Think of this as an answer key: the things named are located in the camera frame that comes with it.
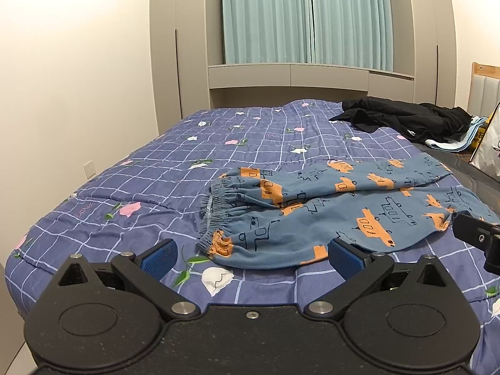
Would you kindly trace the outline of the blue pants with orange trucks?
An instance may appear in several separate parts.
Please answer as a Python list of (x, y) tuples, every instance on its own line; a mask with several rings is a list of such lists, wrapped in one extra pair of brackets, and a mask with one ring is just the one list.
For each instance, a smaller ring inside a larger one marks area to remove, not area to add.
[(197, 244), (220, 265), (278, 269), (324, 260), (332, 240), (368, 252), (405, 250), (446, 231), (459, 213), (498, 223), (474, 193), (445, 185), (448, 175), (426, 153), (295, 172), (238, 167), (210, 184)]

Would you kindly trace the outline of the black clothing pile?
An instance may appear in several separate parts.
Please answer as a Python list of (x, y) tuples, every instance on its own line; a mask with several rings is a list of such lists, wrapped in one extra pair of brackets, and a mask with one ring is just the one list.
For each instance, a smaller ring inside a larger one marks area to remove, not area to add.
[(409, 141), (423, 143), (427, 140), (459, 140), (469, 130), (472, 118), (460, 107), (363, 97), (344, 101), (342, 113), (332, 120), (349, 122), (355, 129), (366, 133), (388, 127)]

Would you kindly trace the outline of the grey quilted mattress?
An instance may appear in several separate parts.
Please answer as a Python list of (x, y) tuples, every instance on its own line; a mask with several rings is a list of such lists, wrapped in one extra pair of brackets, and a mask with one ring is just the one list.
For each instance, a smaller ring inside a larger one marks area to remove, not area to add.
[(430, 154), (451, 168), (453, 175), (461, 185), (473, 191), (495, 214), (499, 215), (499, 182), (470, 165), (468, 152), (462, 154), (444, 152), (417, 143), (414, 145), (422, 152)]

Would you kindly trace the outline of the purple checked floral quilt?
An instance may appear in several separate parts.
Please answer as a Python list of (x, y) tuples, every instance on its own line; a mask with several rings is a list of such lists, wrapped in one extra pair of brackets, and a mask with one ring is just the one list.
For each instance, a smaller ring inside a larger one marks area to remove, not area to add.
[[(7, 260), (39, 374), (496, 374), (499, 275), (453, 222), (394, 260), (380, 289), (342, 318), (304, 307), (344, 278), (328, 260), (278, 269), (220, 265), (198, 247), (203, 201), (235, 168), (295, 172), (317, 163), (407, 159), (391, 128), (332, 118), (337, 103), (196, 112), (83, 185)], [(125, 290), (111, 260), (162, 240), (178, 247), (164, 286), (201, 309), (162, 319)]]

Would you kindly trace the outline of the white printed shopping bag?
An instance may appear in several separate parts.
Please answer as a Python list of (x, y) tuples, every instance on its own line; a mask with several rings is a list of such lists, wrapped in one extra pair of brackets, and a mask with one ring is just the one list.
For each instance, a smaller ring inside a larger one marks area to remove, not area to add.
[(490, 178), (499, 182), (500, 178), (500, 118), (499, 106), (495, 108), (488, 123), (486, 132), (475, 149), (469, 163), (486, 174)]

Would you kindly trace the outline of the light blue folded towel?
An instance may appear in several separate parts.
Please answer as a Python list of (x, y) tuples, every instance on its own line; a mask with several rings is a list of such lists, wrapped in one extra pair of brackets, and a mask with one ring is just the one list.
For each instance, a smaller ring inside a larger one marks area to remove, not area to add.
[(471, 145), (480, 128), (485, 126), (486, 123), (487, 117), (473, 116), (468, 130), (461, 134), (457, 140), (447, 139), (446, 141), (439, 142), (429, 139), (425, 141), (425, 145), (436, 150), (460, 153)]

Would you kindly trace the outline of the grey padded wooden headboard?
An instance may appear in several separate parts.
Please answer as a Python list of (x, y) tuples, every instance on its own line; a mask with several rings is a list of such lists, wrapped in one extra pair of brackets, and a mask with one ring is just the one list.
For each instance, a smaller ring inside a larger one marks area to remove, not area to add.
[(500, 68), (472, 63), (467, 111), (471, 115), (489, 117), (499, 104)]

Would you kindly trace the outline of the beige built-in wardrobe unit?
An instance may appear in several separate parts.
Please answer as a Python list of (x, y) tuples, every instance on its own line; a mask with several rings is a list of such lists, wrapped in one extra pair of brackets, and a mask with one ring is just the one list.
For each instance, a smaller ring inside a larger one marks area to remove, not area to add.
[(373, 96), (455, 104), (452, 0), (149, 0), (157, 127)]

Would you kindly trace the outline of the teal window curtain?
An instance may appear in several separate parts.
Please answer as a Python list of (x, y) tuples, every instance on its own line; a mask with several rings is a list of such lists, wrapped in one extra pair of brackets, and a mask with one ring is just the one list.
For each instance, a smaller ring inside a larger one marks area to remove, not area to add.
[(226, 63), (393, 71), (391, 0), (222, 0)]

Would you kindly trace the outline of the white wall socket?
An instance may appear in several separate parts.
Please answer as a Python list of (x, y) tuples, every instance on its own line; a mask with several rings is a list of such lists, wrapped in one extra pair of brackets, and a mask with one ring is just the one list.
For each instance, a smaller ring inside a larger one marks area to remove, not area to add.
[(83, 169), (84, 169), (84, 172), (85, 172), (87, 179), (91, 179), (97, 174), (94, 161), (86, 162), (83, 165)]

